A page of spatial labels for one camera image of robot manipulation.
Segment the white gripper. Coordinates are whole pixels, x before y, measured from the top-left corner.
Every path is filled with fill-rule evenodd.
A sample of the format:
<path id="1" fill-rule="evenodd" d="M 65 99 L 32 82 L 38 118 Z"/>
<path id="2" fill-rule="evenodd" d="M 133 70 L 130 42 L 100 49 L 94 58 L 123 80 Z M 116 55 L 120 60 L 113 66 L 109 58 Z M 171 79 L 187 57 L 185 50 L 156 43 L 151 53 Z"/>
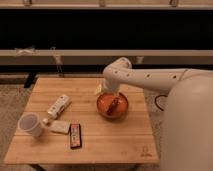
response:
<path id="1" fill-rule="evenodd" d="M 104 92 L 117 93 L 119 91 L 120 84 L 114 82 L 112 80 L 104 79 L 102 84 L 99 84 L 94 91 L 95 95 L 99 95 L 102 93 L 102 89 Z"/>

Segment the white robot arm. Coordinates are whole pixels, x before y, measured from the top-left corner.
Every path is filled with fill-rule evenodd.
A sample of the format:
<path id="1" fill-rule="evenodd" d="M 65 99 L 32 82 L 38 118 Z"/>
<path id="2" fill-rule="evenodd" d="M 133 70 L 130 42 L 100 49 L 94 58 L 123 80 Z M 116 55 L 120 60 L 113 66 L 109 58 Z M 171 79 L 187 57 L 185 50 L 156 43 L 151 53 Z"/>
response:
<path id="1" fill-rule="evenodd" d="M 103 69 L 95 92 L 122 84 L 167 95 L 160 171 L 213 171 L 213 70 L 134 69 L 121 57 Z"/>

